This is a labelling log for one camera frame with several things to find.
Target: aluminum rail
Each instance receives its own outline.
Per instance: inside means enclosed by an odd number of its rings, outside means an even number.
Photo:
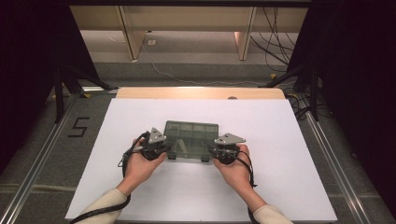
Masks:
[[[64,127],[65,121],[77,99],[78,99],[78,94],[70,95],[69,99],[67,100],[67,106],[64,115],[62,116],[61,120],[58,123],[56,123],[52,128],[49,137],[44,143],[44,146],[41,148],[40,152],[35,158],[35,162],[30,168],[29,173],[24,178],[23,182],[21,183],[20,187],[15,193],[13,199],[7,206],[6,212],[4,213],[0,223],[11,224],[14,223],[15,220],[17,219],[20,211],[23,208],[24,203],[27,200],[27,197],[29,196],[29,193],[34,183],[37,181],[41,173],[41,170],[43,169],[47,161],[47,158],[49,157],[53,147],[55,146],[56,141]]]
[[[306,98],[302,101],[302,106],[306,107],[309,105]],[[310,112],[306,112],[306,116],[308,118],[309,125],[311,126],[312,131],[314,132],[315,137],[318,140],[320,148],[323,152],[323,155],[326,158],[327,163],[329,163],[330,168],[332,170],[332,174],[337,181],[338,187],[346,199],[346,203],[349,206],[349,209],[355,218],[356,223],[358,224],[370,224],[372,223],[368,218],[366,211],[361,203],[361,200],[353,189],[349,179],[347,178],[347,174],[344,172],[342,165],[339,160],[335,156],[334,151],[332,150],[332,146],[330,145],[326,135],[324,134],[322,128],[318,121],[314,120],[314,117]]]

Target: white sleeve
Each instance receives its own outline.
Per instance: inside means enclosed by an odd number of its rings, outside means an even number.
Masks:
[[[117,205],[120,203],[124,203],[126,201],[126,196],[121,193],[118,189],[110,189],[106,191],[102,197],[98,198],[95,202],[89,205],[81,214],[105,208],[113,205]],[[89,217],[87,219],[81,220],[78,224],[91,224],[91,223],[103,223],[103,224],[110,224],[114,223],[116,219],[120,216],[121,210],[114,211],[110,213],[104,213],[98,216]]]
[[[254,218],[261,224],[290,224],[292,223],[282,212],[276,207],[266,204],[257,209],[254,214]]]

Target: white board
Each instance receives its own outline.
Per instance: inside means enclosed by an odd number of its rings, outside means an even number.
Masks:
[[[287,100],[113,99],[71,202],[74,218],[122,179],[117,167],[133,140],[165,122],[217,123],[219,135],[247,139],[256,191],[293,221],[337,218]],[[147,222],[245,222],[247,206],[217,168],[195,160],[165,160],[132,193],[119,220]]]

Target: metal bracket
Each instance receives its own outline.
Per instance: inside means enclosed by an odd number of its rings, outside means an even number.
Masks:
[[[160,133],[156,128],[151,129],[151,133],[149,135],[148,143],[153,144],[153,143],[158,143],[161,141],[164,141],[166,139],[166,136]]]
[[[219,138],[215,139],[215,144],[225,146],[225,145],[232,145],[235,143],[244,143],[246,141],[247,140],[245,138],[238,137],[231,133],[226,133],[223,136],[220,136]]]

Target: gray plastic tray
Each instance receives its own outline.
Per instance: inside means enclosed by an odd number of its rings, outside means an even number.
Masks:
[[[186,121],[166,121],[166,143],[173,144],[168,159],[197,159],[209,161],[212,156],[205,143],[213,143],[219,137],[219,125]]]

